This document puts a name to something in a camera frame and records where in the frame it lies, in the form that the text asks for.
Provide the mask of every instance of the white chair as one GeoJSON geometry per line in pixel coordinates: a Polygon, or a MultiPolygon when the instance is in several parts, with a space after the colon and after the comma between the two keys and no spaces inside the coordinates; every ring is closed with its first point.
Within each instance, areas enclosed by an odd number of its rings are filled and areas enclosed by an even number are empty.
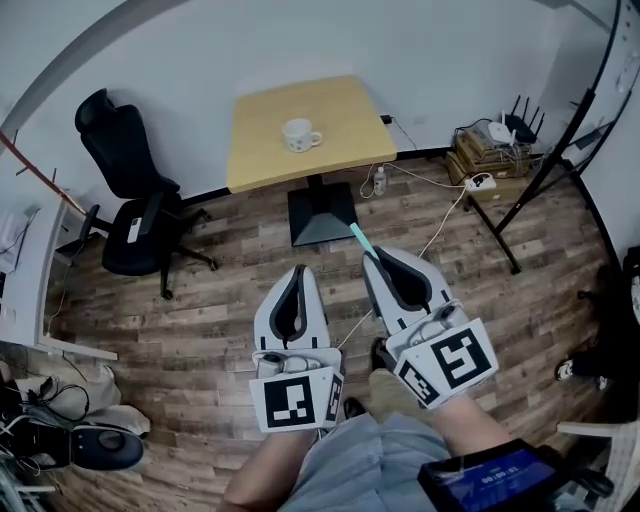
{"type": "Polygon", "coordinates": [[[611,453],[606,476],[614,483],[613,494],[600,498],[594,512],[619,512],[640,484],[640,421],[622,425],[558,423],[558,432],[579,436],[610,437],[611,453]]]}

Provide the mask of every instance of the display screen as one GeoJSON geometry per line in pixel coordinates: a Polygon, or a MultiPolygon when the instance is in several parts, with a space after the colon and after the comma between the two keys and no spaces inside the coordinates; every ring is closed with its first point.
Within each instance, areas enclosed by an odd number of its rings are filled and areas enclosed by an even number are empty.
{"type": "Polygon", "coordinates": [[[481,512],[542,483],[556,471],[523,448],[477,466],[457,471],[430,468],[430,473],[465,511],[481,512]]]}

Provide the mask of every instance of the power strip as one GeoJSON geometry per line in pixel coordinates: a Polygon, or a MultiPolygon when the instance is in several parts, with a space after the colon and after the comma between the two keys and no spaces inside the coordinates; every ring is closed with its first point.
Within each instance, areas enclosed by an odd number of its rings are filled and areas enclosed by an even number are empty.
{"type": "Polygon", "coordinates": [[[473,178],[464,180],[464,186],[469,192],[479,192],[480,190],[491,190],[496,188],[496,180],[488,173],[478,174],[473,178]]]}

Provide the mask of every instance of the white wall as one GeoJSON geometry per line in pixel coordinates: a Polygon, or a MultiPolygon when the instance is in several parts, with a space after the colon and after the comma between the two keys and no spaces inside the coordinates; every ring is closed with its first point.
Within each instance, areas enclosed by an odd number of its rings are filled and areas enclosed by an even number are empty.
{"type": "MultiPolygon", "coordinates": [[[[235,97],[347,73],[419,148],[447,146],[456,126],[496,115],[518,94],[535,104],[557,51],[553,20],[532,0],[190,0],[72,74],[22,127],[19,146],[108,218],[120,203],[73,126],[95,90],[138,106],[158,169],[188,197],[225,186],[235,97]]],[[[392,134],[400,150],[413,149],[392,134]]],[[[0,180],[16,167],[7,158],[0,180]]]]}
{"type": "Polygon", "coordinates": [[[640,90],[635,88],[607,141],[582,175],[622,263],[640,245],[640,90]]]}
{"type": "Polygon", "coordinates": [[[76,37],[125,0],[0,0],[0,124],[76,37]]]}
{"type": "Polygon", "coordinates": [[[555,23],[562,39],[540,99],[545,112],[540,139],[546,146],[555,144],[569,126],[577,110],[572,102],[580,103],[593,85],[611,37],[573,6],[558,9],[555,23]]]}

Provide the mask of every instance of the chair backrest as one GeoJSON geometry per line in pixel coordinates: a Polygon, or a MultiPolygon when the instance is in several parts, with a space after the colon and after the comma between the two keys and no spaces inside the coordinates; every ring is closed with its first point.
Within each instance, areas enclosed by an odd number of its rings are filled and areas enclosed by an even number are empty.
{"type": "Polygon", "coordinates": [[[614,493],[596,503],[595,512],[619,512],[638,487],[640,467],[640,421],[619,425],[611,438],[611,454],[606,475],[615,485],[614,493]]]}
{"type": "Polygon", "coordinates": [[[78,107],[75,125],[116,196],[139,199],[180,189],[156,170],[142,117],[133,105],[116,108],[101,89],[78,107]]]}

